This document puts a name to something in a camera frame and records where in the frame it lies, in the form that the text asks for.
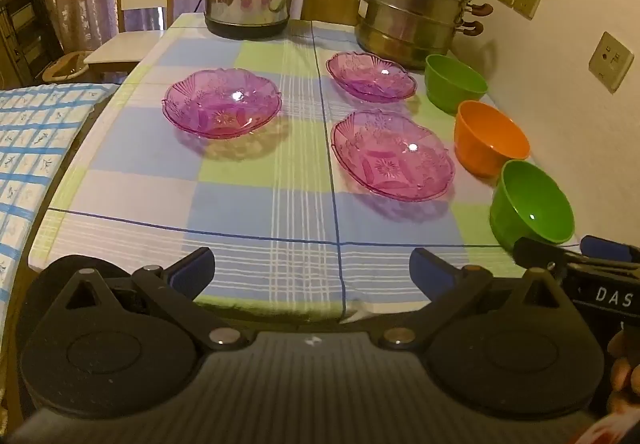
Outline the person's right hand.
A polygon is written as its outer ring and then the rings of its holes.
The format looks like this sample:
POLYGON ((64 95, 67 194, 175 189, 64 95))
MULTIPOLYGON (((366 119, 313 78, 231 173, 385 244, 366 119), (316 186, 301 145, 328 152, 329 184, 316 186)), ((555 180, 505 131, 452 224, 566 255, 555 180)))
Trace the person's right hand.
POLYGON ((626 412, 639 407, 639 331, 625 327, 608 344, 614 358, 611 368, 609 412, 626 412))

